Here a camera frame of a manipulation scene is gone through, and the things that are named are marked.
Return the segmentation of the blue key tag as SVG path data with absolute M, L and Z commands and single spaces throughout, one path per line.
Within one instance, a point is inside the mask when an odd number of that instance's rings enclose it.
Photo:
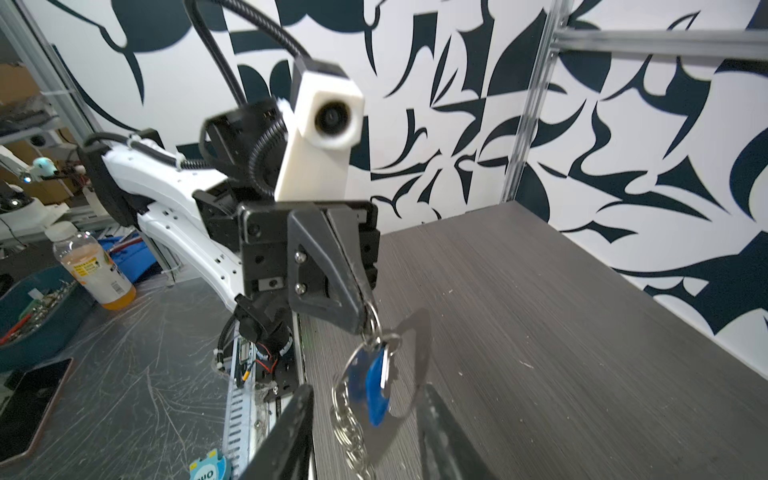
M 368 349 L 362 347 L 347 370 L 348 394 L 353 402 L 362 402 L 371 426 L 379 427 L 390 405 L 390 344 Z

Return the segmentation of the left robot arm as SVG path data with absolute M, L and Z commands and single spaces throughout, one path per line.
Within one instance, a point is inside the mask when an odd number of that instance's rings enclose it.
M 344 196 L 364 105 L 331 92 L 241 107 L 208 123 L 206 162 L 149 131 L 96 133 L 83 152 L 107 211 L 191 265 L 245 339 L 278 351 L 299 313 L 374 347 L 376 209 Z

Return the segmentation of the black smartphone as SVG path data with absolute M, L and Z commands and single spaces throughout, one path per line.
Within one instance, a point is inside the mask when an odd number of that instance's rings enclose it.
M 70 375 L 65 358 L 24 373 L 1 412 L 1 465 L 31 455 Z

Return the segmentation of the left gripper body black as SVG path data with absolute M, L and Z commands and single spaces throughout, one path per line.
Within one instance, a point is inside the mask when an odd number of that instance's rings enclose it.
M 274 202 L 246 201 L 238 205 L 240 257 L 244 292 L 276 290 L 287 278 L 287 219 L 291 211 L 306 207 L 327 210 L 347 206 L 356 216 L 360 251 L 372 287 L 376 286 L 380 231 L 378 208 L 369 201 Z

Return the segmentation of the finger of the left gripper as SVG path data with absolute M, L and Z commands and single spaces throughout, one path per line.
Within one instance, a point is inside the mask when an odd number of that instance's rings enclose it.
M 366 313 L 327 217 L 329 209 L 306 207 L 288 215 L 289 305 L 298 314 L 358 335 L 363 330 Z
M 330 208 L 327 217 L 357 285 L 363 308 L 372 307 L 375 299 L 362 260 L 357 213 L 342 205 Z

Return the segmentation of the orange juice bottle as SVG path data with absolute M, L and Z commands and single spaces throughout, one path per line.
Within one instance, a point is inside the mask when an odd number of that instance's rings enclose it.
M 120 310 L 135 299 L 134 285 L 90 233 L 60 221 L 49 226 L 45 235 L 54 257 L 102 307 Z

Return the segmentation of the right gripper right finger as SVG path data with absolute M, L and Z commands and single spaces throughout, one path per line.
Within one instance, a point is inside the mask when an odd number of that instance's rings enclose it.
M 432 384 L 423 386 L 416 414 L 423 479 L 495 478 Z

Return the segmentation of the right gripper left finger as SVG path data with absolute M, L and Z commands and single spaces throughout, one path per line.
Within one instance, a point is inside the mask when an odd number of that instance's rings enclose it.
M 241 479 L 302 479 L 310 473 L 314 421 L 314 390 L 302 384 L 274 429 L 256 451 Z

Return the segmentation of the silver metal plate key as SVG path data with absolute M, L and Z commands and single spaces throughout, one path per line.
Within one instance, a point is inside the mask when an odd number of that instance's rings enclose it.
M 383 338 L 371 346 L 390 344 L 392 367 L 390 370 L 390 405 L 383 423 L 373 427 L 362 402 L 353 402 L 348 394 L 347 370 L 339 394 L 348 400 L 350 412 L 346 417 L 353 421 L 351 457 L 358 469 L 372 471 L 379 467 L 391 448 L 400 440 L 401 433 L 415 413 L 416 401 L 426 381 L 431 361 L 432 319 L 430 313 L 419 308 L 400 321 L 386 328 Z

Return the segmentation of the teal plastic tray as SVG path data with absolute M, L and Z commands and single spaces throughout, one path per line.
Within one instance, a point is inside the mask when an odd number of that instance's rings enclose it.
M 21 280 L 1 298 L 1 371 L 28 369 L 55 356 L 94 304 L 62 266 Z

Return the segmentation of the blue owl toy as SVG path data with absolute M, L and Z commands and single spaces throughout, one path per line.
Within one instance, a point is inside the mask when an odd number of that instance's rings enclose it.
M 232 466 L 218 449 L 209 451 L 204 457 L 189 465 L 190 480 L 231 480 Z

